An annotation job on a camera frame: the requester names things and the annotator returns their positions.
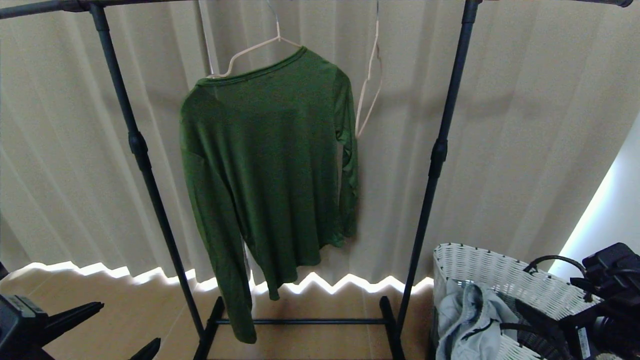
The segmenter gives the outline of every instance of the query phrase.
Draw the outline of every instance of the clothes hanger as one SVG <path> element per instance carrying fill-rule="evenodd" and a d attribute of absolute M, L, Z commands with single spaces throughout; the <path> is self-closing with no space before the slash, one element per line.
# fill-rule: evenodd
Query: clothes hanger
<path fill-rule="evenodd" d="M 376 104 L 376 100 L 378 100 L 378 95 L 380 94 L 380 90 L 382 89 L 382 58 L 380 57 L 380 43 L 378 42 L 378 38 L 380 35 L 380 0 L 376 0 L 376 38 L 373 40 L 373 49 L 371 49 L 371 57 L 369 58 L 369 70 L 367 72 L 367 78 L 364 80 L 362 84 L 362 90 L 360 91 L 360 100 L 358 101 L 358 111 L 356 112 L 356 138 L 359 138 L 362 135 L 362 131 L 364 131 L 364 127 L 367 125 L 369 121 L 369 116 L 371 115 L 371 111 L 373 110 L 373 106 Z M 364 100 L 364 93 L 367 88 L 367 83 L 371 80 L 371 66 L 373 64 L 373 58 L 376 56 L 380 63 L 380 83 L 378 84 L 378 91 L 376 91 L 376 95 L 373 97 L 373 101 L 371 102 L 371 107 L 367 112 L 367 117 L 364 119 L 362 123 L 362 127 L 358 130 L 358 125 L 360 124 L 360 114 L 362 112 L 362 101 Z"/>
<path fill-rule="evenodd" d="M 234 61 L 235 61 L 235 60 L 236 60 L 240 55 L 244 55 L 244 54 L 246 54 L 246 53 L 249 53 L 250 51 L 256 50 L 256 49 L 258 49 L 258 48 L 260 48 L 260 47 L 263 47 L 263 46 L 265 46 L 265 45 L 267 45 L 267 44 L 270 44 L 270 43 L 272 43 L 272 42 L 276 42 L 276 41 L 277 41 L 277 42 L 284 41 L 284 42 L 287 42 L 287 43 L 289 43 L 289 44 L 291 44 L 291 45 L 293 45 L 293 46 L 301 47 L 301 45 L 296 44 L 295 42 L 290 41 L 290 40 L 288 40 L 288 39 L 285 39 L 284 37 L 282 37 L 282 36 L 280 35 L 280 21 L 278 20 L 278 13 L 276 13 L 276 10 L 271 6 L 271 1 L 270 1 L 270 0 L 267 0 L 267 5 L 269 5 L 269 9 L 271 9 L 271 12 L 273 12 L 273 16 L 275 16 L 275 18 L 276 18 L 276 30 L 277 30 L 277 36 L 276 36 L 275 38 L 269 39 L 269 40 L 267 40 L 267 41 L 265 41 L 265 42 L 261 42 L 261 43 L 259 43 L 259 44 L 257 44 L 257 45 L 251 46 L 250 48 L 248 48 L 248 49 L 246 49 L 246 50 L 242 50 L 241 52 L 239 52 L 239 53 L 237 53 L 237 54 L 233 55 L 233 57 L 231 57 L 231 61 L 229 62 L 229 69 L 227 70 L 227 72 L 226 72 L 226 73 L 224 73 L 224 74 L 211 74 L 211 75 L 209 75 L 209 76 L 208 76 L 208 78 L 225 78 L 225 77 L 227 77 L 229 74 L 231 74 L 231 70 L 232 70 L 232 69 L 233 69 L 233 67 L 234 67 Z"/>

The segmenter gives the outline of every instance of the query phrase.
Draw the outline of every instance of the neckline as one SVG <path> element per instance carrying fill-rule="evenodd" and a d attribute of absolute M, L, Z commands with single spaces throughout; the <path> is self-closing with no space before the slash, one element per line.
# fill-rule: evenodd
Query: neckline
<path fill-rule="evenodd" d="M 258 76 L 262 76 L 265 74 L 269 74 L 270 72 L 274 72 L 294 61 L 296 61 L 298 58 L 300 58 L 303 54 L 305 54 L 305 52 L 307 51 L 307 48 L 304 46 L 301 46 L 295 53 L 291 54 L 289 57 L 284 58 L 283 60 L 278 61 L 275 64 L 272 65 L 268 65 L 266 67 L 260 68 L 260 69 L 256 69 L 256 70 L 252 70 L 249 72 L 245 72 L 243 74 L 239 74 L 239 75 L 234 75 L 234 76 L 228 76 L 226 78 L 202 78 L 200 80 L 198 80 L 197 85 L 226 85 L 226 84 L 232 84 L 232 83 L 237 83 L 240 81 L 246 81 L 249 79 L 253 79 L 256 78 Z"/>

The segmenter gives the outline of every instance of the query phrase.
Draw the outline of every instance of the wooden floor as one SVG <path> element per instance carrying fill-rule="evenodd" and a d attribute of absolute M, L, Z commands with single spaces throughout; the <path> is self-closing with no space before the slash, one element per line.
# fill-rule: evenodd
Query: wooden floor
<path fill-rule="evenodd" d="M 49 314 L 91 301 L 104 309 L 45 349 L 57 360 L 125 360 L 153 338 L 161 338 L 156 359 L 192 359 L 197 336 L 178 284 L 157 276 L 134 284 L 129 276 L 114 279 L 104 272 L 80 275 L 73 270 L 21 270 L 0 282 L 0 293 L 26 295 Z M 217 289 L 194 292 L 202 321 L 206 321 Z M 397 312 L 401 294 L 393 288 L 378 293 L 349 284 L 330 295 L 318 285 L 302 294 L 282 288 L 281 299 L 256 295 L 254 317 L 379 317 L 378 301 L 389 296 Z M 412 296 L 403 332 L 407 359 L 425 359 L 431 317 L 431 288 Z M 390 359 L 382 325 L 260 325 L 258 342 L 237 341 L 221 325 L 209 359 Z"/>

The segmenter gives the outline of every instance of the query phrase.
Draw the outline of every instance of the beige curtain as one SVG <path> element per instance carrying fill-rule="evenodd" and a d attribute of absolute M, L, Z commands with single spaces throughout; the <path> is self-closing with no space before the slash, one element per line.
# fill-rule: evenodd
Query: beige curtain
<path fill-rule="evenodd" d="M 283 36 L 342 68 L 357 99 L 375 2 L 272 2 Z M 462 8 L 380 2 L 383 90 L 359 143 L 358 236 L 302 275 L 404 281 Z M 227 0 L 112 7 L 107 16 L 184 266 L 206 280 L 181 170 L 180 102 L 210 67 L 226 71 L 233 54 L 274 36 L 273 15 L 263 1 Z M 639 23 L 640 4 L 480 5 L 419 279 L 441 242 L 525 260 L 561 250 L 640 110 Z M 0 41 L 2 262 L 102 262 L 133 275 L 161 266 L 173 276 L 90 15 L 2 20 Z M 291 52 L 261 49 L 236 71 Z"/>

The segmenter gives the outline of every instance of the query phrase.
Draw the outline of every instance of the laundry basket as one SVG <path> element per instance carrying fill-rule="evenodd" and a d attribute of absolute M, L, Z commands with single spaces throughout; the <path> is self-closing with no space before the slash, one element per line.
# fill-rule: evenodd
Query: laundry basket
<path fill-rule="evenodd" d="M 527 263 L 490 250 L 446 243 L 436 247 L 433 257 L 433 298 L 436 306 L 446 296 L 446 283 L 449 279 L 457 281 L 460 286 L 477 282 L 492 288 L 520 317 L 521 323 L 526 323 L 526 320 L 515 311 L 516 299 L 555 320 L 579 313 L 602 301 L 593 296 L 593 300 L 588 302 L 585 300 L 584 290 L 546 272 L 525 272 Z M 432 338 L 436 340 L 437 332 L 432 329 L 431 333 Z M 518 340 L 519 342 L 502 335 L 498 359 L 542 357 L 554 360 L 559 357 L 557 349 L 540 337 L 519 332 Z"/>

